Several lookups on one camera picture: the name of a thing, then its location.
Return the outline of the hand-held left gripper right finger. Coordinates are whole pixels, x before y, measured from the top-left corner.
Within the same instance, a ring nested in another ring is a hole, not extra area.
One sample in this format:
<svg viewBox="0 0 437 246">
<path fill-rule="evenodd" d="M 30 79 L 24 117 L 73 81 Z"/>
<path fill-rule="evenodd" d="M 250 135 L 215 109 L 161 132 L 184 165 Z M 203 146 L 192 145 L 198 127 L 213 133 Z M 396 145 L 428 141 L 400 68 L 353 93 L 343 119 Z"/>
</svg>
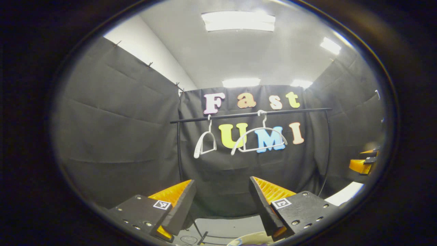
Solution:
<svg viewBox="0 0 437 246">
<path fill-rule="evenodd" d="M 254 176 L 249 180 L 249 192 L 273 241 L 307 231 L 340 210 L 309 191 L 295 193 Z"/>
</svg>

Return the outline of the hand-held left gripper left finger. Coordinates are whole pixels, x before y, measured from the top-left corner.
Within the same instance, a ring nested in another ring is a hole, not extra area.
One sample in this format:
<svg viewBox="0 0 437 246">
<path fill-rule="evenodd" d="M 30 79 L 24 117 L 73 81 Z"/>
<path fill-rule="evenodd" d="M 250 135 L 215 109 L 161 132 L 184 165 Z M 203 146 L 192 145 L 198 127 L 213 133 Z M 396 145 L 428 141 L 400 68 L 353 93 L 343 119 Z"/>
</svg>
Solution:
<svg viewBox="0 0 437 246">
<path fill-rule="evenodd" d="M 194 180 L 187 180 L 149 196 L 134 195 L 108 213 L 142 237 L 173 242 L 184 226 L 196 194 Z"/>
</svg>

